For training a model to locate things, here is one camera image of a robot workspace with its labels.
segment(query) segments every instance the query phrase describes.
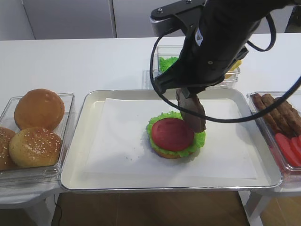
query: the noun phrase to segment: table leg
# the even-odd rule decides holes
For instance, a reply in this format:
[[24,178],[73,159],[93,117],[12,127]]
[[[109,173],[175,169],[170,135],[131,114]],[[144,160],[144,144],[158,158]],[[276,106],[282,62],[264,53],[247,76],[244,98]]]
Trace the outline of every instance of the table leg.
[[51,195],[37,204],[25,208],[28,216],[37,224],[37,226],[51,226],[52,218],[55,212],[55,198],[57,202],[59,194],[55,197]]
[[267,207],[271,197],[249,191],[240,191],[238,193],[250,226],[263,226],[260,214]]

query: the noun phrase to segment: lettuce leaf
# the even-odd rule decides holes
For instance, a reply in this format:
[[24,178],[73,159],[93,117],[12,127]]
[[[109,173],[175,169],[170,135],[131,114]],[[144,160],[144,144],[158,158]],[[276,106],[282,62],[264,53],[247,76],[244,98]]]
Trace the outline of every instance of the lettuce leaf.
[[156,150],[159,150],[163,154],[173,154],[173,155],[178,154],[182,158],[182,157],[186,157],[186,156],[190,155],[190,153],[193,153],[196,150],[198,150],[199,148],[204,146],[205,138],[206,138],[205,131],[201,132],[201,133],[195,133],[192,144],[189,147],[187,147],[184,150],[179,151],[179,152],[169,151],[169,150],[166,150],[166,149],[163,149],[163,148],[160,148],[159,146],[157,146],[154,143],[154,141],[152,140],[151,129],[152,129],[152,126],[157,121],[159,121],[161,119],[164,119],[164,118],[183,119],[179,112],[174,112],[174,111],[171,111],[171,112],[168,112],[168,113],[161,113],[161,115],[159,115],[158,117],[151,118],[150,121],[149,121],[149,124],[146,126],[146,130],[147,130],[147,133],[150,137],[150,145],[151,145],[152,148],[154,148]]

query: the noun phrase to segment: floor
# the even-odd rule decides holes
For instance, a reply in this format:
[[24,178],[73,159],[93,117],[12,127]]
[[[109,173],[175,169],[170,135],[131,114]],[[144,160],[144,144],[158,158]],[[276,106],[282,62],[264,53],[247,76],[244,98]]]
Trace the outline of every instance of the floor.
[[[71,194],[59,197],[52,226],[248,226],[237,192]],[[264,226],[301,225],[301,197],[274,198]],[[23,210],[0,210],[0,225],[35,226]]]

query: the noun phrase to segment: bottom bun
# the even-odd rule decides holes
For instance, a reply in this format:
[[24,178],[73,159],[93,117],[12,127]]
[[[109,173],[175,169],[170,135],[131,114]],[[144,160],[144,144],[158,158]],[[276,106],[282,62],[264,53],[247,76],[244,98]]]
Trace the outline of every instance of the bottom bun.
[[160,150],[156,149],[156,148],[153,148],[154,151],[162,158],[165,158],[165,159],[178,159],[178,158],[181,158],[181,156],[179,154],[164,154],[162,153]]

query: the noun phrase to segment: sticker label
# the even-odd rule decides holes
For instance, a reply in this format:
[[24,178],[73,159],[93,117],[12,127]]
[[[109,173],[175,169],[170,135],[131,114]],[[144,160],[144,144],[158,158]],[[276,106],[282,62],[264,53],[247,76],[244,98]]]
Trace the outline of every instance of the sticker label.
[[197,45],[200,46],[202,44],[202,41],[203,41],[203,36],[199,30],[199,28],[197,29],[195,35],[194,35],[194,38],[197,42]]

